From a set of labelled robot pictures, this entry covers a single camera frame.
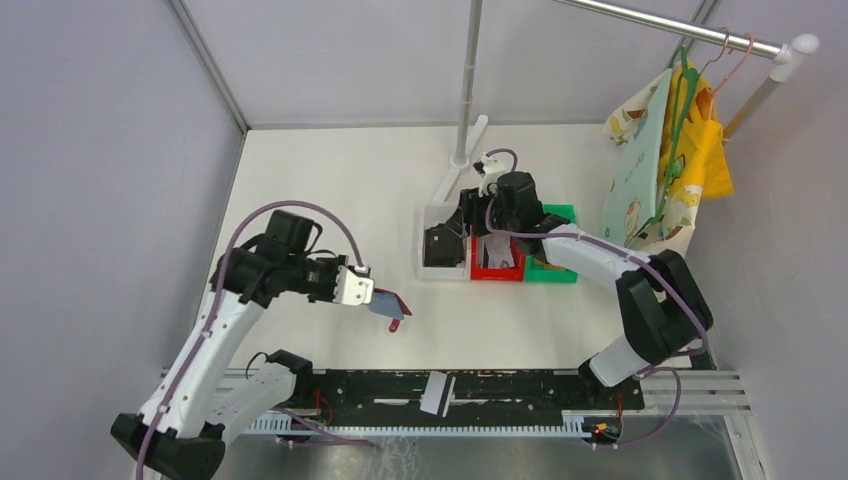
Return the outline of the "red leather card holder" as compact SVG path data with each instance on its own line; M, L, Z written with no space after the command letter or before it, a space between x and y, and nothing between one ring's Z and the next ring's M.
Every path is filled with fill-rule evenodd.
M397 333L401 322L412 315L411 309L403 299L393 291L375 288L368 310L376 315L390 319L388 331Z

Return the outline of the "white striped credit card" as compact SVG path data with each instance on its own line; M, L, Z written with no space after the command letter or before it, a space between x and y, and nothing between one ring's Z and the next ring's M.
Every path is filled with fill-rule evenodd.
M431 371L420 399L420 410L426 414L445 418L450 408L456 378L453 375Z

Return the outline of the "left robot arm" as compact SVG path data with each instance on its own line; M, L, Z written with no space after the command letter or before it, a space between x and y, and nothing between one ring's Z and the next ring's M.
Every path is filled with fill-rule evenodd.
M228 246L175 363L138 412L121 413L112 424L112 437L135 461L136 478L152 470L170 479L210 479L233 440L273 406L297 408L312 399L312 362L284 350L226 396L215 393L244 338L280 294L334 301L345 260L312 257L322 232L311 219L276 210L263 233Z

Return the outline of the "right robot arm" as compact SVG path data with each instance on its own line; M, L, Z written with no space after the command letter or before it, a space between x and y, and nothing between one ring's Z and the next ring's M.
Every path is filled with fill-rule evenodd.
M576 272L614 293L623 333L579 368L577 392L602 408L624 380L644 376L665 361L708 348L713 317L681 254L647 254L586 233L545 211L527 172L508 172L461 191L457 208L425 231L424 262L453 267L464 261L468 238L504 235L525 256Z

